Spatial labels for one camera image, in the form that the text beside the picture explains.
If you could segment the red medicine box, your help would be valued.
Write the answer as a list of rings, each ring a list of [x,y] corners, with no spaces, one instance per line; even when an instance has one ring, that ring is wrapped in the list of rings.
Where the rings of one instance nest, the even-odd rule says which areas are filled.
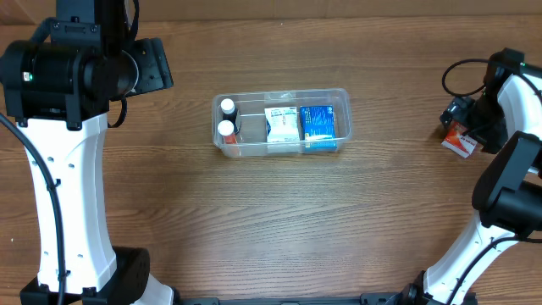
[[[441,145],[450,149],[452,152],[458,154],[462,158],[469,157],[475,150],[478,143],[470,136],[464,136],[463,132],[467,129],[457,122],[453,122],[449,129],[445,139]]]

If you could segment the dark bottle white cap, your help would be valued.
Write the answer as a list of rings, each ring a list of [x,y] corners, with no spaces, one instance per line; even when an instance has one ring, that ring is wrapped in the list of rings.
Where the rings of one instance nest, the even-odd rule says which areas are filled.
[[[230,98],[225,98],[220,103],[220,109],[222,111],[222,119],[228,120],[234,126],[234,133],[238,134],[240,131],[241,123],[239,119],[239,109],[235,106],[235,103]]]

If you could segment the orange bottle white cap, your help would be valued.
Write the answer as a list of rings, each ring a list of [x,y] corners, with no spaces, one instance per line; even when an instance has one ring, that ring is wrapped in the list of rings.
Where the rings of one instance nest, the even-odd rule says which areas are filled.
[[[217,131],[222,137],[224,144],[236,145],[238,143],[235,134],[235,125],[229,120],[222,120],[218,123]]]

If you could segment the white medicine box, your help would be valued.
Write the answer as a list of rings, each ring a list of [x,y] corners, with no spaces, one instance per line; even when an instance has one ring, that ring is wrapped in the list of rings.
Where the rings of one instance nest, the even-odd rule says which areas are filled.
[[[269,154],[300,152],[297,107],[264,109]]]

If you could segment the blue lozenge box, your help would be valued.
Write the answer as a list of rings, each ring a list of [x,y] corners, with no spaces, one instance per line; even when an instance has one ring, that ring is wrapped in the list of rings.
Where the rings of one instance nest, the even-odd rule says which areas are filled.
[[[331,105],[300,107],[300,121],[306,152],[337,149],[335,112]]]

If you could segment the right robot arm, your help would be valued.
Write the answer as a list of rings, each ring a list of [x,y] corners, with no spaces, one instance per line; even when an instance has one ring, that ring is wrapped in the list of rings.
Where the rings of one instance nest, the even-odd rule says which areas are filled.
[[[421,272],[389,304],[475,304],[470,287],[508,248],[531,243],[541,229],[541,69],[505,48],[485,59],[483,84],[454,93],[440,116],[461,137],[494,156],[473,189],[474,214],[445,255]]]

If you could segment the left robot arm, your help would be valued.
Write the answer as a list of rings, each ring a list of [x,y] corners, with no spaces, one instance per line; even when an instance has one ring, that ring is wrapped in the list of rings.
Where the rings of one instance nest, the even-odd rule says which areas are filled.
[[[174,84],[163,43],[138,37],[137,1],[59,1],[1,58],[2,124],[23,144],[41,258],[23,304],[163,304],[180,294],[150,272],[144,248],[112,245],[102,154],[111,103]]]

